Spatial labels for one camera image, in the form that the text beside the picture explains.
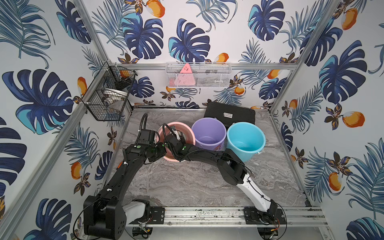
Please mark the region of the pink plastic bucket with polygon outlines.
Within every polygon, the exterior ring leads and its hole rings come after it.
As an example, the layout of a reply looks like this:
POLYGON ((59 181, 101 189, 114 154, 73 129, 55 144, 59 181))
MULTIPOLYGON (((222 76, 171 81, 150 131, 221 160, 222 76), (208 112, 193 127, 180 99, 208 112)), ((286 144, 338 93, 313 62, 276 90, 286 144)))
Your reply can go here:
POLYGON ((192 129, 188 125, 181 122, 171 122, 168 124, 163 124, 158 130, 158 133, 160 135, 160 142, 162 142, 162 139, 163 139, 162 135, 164 135, 164 138, 166 138, 166 135, 168 133, 170 134, 180 133, 179 134, 180 137, 183 137, 182 133, 187 134, 191 132, 193 132, 192 129))

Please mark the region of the purple plastic bucket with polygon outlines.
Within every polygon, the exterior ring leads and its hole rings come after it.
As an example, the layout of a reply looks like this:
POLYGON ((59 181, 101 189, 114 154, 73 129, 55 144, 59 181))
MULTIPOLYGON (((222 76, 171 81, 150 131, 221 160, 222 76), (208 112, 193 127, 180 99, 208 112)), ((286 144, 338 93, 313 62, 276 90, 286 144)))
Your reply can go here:
POLYGON ((210 151, 221 151, 227 136, 227 129, 215 118, 197 120, 192 131, 196 138, 196 146, 210 151))

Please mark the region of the turquoise plastic bucket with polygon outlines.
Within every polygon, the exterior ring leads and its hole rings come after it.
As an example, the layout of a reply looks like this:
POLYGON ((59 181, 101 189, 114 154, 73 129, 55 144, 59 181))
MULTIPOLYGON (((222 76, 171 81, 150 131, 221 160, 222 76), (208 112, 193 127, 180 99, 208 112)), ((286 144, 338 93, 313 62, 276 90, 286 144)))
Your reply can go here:
POLYGON ((227 130, 227 149, 232 150, 243 162, 260 154, 265 145, 265 134, 255 124, 239 122, 227 130))

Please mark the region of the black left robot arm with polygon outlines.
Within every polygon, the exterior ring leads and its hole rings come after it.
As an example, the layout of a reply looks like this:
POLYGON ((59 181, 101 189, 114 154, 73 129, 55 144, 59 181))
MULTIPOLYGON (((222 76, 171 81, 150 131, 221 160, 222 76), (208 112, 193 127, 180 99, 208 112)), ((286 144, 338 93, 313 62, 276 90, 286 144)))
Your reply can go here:
POLYGON ((140 130, 135 143, 123 150, 123 160, 115 174, 96 196, 84 201, 84 233, 99 238, 117 240, 127 224, 144 223, 151 219, 148 201, 137 200, 123 207, 124 196, 139 169, 146 161, 155 162, 166 154, 158 133, 140 130))

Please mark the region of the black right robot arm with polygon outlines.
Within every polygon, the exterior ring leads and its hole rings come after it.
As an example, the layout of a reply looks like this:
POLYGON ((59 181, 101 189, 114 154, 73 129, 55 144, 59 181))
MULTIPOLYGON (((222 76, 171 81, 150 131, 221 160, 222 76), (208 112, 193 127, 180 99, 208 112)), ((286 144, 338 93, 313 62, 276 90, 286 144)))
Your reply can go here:
POLYGON ((198 148, 178 140, 173 133, 164 135, 164 141, 177 161, 202 162, 217 167, 223 179, 241 189, 259 212, 271 218, 277 214, 277 203, 256 186, 245 164, 232 150, 210 151, 198 148))

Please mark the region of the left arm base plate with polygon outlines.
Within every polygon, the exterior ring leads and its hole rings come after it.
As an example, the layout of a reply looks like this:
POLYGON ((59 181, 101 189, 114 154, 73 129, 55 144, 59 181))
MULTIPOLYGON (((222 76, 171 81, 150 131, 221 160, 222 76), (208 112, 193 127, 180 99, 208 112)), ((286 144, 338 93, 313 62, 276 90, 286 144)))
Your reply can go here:
POLYGON ((126 225, 162 225, 165 218, 165 208, 151 207, 144 208, 144 213, 140 218, 133 219, 130 215, 132 211, 126 210, 127 223, 126 225))

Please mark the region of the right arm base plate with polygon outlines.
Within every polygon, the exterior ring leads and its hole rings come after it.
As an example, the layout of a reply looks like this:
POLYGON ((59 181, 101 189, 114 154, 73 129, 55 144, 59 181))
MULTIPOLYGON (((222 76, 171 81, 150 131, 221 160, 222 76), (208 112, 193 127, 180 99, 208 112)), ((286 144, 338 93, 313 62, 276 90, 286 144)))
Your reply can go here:
POLYGON ((274 225, 285 225, 287 218, 282 209, 277 208, 274 215, 264 213, 257 210, 255 207, 245 207, 244 217, 247 225, 261 225, 272 227, 274 225))

